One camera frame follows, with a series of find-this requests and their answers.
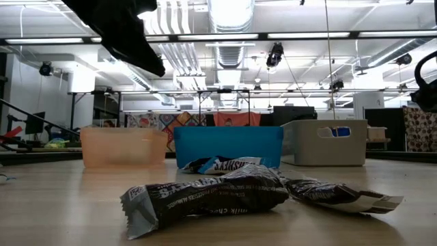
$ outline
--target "orange translucent bin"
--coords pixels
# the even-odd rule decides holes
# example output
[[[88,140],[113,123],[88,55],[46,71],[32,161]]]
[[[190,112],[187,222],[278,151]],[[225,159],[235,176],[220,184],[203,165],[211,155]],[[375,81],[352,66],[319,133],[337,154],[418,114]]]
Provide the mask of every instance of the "orange translucent bin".
[[[81,129],[86,167],[147,167],[163,163],[167,134],[147,128]]]

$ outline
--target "metal pole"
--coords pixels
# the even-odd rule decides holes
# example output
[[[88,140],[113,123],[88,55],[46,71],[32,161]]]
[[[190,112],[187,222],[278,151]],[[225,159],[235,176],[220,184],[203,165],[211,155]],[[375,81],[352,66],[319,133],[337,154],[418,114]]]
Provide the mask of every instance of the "metal pole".
[[[70,130],[73,131],[73,124],[74,124],[74,106],[76,106],[76,95],[77,93],[72,94],[71,99],[71,117],[70,117]]]
[[[202,117],[202,111],[201,111],[201,104],[202,104],[202,92],[199,92],[199,125],[198,126],[201,126],[202,125],[202,121],[201,121],[201,117]]]
[[[117,123],[116,123],[116,127],[120,127],[120,112],[122,111],[122,103],[123,103],[123,98],[122,98],[122,93],[118,92],[118,108],[117,108]]]
[[[124,128],[128,128],[128,114],[124,114]]]
[[[249,104],[249,126],[251,125],[251,92],[247,92],[247,103]]]

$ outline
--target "white plastic bin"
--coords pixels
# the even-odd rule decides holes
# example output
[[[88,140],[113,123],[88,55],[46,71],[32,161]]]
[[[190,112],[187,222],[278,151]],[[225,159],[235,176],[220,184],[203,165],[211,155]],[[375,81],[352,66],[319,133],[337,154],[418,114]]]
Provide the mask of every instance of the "white plastic bin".
[[[281,161],[299,166],[365,164],[367,120],[296,120],[282,126]],[[334,137],[327,128],[348,127],[350,135]]]

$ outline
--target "colorful banner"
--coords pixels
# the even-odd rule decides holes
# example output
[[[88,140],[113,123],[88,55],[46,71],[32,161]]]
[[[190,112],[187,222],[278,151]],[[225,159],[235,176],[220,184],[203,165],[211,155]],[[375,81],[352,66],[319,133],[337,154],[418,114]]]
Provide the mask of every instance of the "colorful banner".
[[[202,126],[206,126],[205,115],[201,115],[200,118],[201,119],[199,119],[198,114],[191,115],[188,112],[179,115],[157,113],[128,115],[128,127],[154,128],[168,134],[167,151],[175,152],[175,142],[173,138],[174,128],[179,126],[198,126],[199,121]]]

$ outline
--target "patterned fabric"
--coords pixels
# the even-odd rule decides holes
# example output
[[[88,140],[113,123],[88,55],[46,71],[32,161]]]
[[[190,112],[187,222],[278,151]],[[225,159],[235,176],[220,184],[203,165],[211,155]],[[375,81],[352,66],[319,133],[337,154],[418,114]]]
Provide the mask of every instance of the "patterned fabric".
[[[404,107],[407,151],[437,152],[437,113]]]
[[[205,115],[200,115],[200,122],[202,126],[206,126]],[[175,127],[181,126],[198,126],[199,115],[191,115],[188,112],[184,112],[178,115],[171,114],[157,114],[147,113],[143,115],[128,115],[128,127],[130,128],[154,128],[158,129],[166,134],[169,138],[167,141],[167,151],[175,152],[175,142],[173,137],[173,131]]]

